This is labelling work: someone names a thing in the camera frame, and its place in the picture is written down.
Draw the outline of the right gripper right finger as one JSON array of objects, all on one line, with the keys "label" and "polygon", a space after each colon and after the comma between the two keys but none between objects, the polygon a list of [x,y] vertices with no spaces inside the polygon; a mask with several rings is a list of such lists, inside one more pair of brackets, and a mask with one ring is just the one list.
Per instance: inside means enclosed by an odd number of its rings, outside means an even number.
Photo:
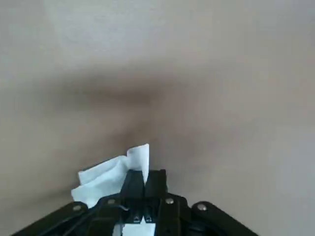
[{"label": "right gripper right finger", "polygon": [[166,170],[150,170],[145,185],[145,221],[156,236],[255,236],[255,232],[207,201],[192,206],[167,189]]}]

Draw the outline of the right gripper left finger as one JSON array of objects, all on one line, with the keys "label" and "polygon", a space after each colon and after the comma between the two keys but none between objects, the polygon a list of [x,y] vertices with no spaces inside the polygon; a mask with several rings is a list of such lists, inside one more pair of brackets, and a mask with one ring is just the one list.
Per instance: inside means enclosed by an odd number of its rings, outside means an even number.
[{"label": "right gripper left finger", "polygon": [[126,223],[143,216],[144,181],[141,171],[129,170],[119,193],[102,197],[88,208],[71,202],[15,232],[16,236],[120,236]]}]

